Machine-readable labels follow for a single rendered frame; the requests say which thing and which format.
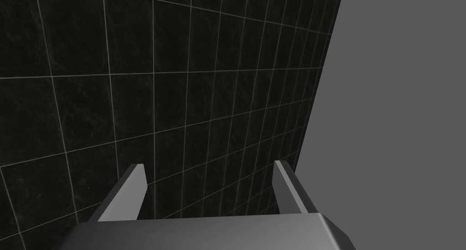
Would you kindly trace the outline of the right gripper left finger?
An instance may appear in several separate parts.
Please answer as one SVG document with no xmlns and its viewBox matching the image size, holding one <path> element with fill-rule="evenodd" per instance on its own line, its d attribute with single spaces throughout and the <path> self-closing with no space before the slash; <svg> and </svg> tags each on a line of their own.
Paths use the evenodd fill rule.
<svg viewBox="0 0 466 250">
<path fill-rule="evenodd" d="M 90 217 L 90 222 L 136 220 L 145 194 L 147 178 L 143 164 L 131 164 Z"/>
</svg>

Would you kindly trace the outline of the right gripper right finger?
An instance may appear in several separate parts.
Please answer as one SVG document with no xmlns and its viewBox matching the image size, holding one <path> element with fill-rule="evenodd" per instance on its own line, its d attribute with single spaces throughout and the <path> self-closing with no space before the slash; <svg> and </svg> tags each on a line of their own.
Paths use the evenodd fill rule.
<svg viewBox="0 0 466 250">
<path fill-rule="evenodd" d="M 318 213 L 295 172 L 285 160 L 274 161 L 273 189 L 281 214 Z"/>
</svg>

